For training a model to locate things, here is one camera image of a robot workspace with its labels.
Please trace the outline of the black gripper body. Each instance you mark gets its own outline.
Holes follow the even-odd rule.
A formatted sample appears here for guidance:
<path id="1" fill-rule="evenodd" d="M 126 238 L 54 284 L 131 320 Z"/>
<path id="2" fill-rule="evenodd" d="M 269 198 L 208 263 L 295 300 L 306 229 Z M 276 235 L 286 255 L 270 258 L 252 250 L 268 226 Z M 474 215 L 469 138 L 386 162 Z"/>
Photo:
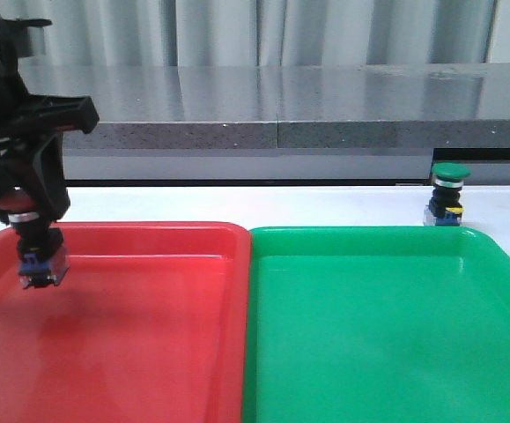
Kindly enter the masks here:
<path id="1" fill-rule="evenodd" d="M 8 172 L 43 176 L 63 171 L 61 137 L 65 131 L 91 133 L 99 114 L 91 97 L 30 93 L 18 60 L 33 52 L 30 29 L 51 26 L 49 19 L 5 19 L 0 14 L 0 166 Z"/>

